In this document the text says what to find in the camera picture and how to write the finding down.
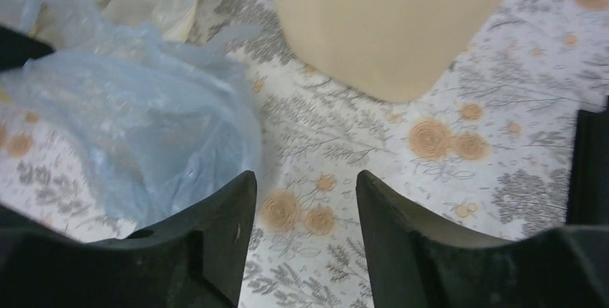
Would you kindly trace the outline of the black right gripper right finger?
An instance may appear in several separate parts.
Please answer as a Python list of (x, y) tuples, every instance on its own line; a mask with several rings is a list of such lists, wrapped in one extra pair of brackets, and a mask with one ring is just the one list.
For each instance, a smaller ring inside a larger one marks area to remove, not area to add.
[(608, 227), (507, 241), (453, 223), (364, 170), (356, 197), (376, 307), (606, 307)]

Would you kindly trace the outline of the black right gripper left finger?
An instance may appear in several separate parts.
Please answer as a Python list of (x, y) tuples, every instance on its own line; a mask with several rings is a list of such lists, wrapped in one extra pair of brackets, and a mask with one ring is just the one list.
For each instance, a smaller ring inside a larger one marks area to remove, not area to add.
[(3, 307), (237, 307), (256, 177), (124, 239), (81, 243), (3, 207)]

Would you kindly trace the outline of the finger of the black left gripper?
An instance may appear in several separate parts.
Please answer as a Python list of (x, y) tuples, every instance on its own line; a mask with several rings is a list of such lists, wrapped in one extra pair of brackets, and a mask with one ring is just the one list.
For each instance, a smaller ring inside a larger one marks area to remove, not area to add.
[(22, 67), (28, 60), (51, 55), (55, 49), (37, 39), (1, 26), (1, 71)]

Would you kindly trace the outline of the light blue trash bag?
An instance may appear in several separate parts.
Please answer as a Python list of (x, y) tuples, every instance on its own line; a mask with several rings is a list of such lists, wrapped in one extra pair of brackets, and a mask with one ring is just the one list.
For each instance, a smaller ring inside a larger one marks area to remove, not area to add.
[(94, 0), (4, 1), (27, 15), (44, 4), (55, 51), (2, 74), (1, 86), (67, 132), (110, 216), (148, 226), (260, 172), (245, 70), (225, 53), (259, 27), (225, 27), (198, 47), (164, 40), (148, 22), (114, 24)]

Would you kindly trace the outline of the beige plastic trash bin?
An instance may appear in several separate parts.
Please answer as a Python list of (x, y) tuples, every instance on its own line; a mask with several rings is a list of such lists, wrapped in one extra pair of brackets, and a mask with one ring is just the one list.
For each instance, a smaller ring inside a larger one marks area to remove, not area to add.
[(389, 102), (429, 91), (503, 0), (273, 0), (293, 53)]

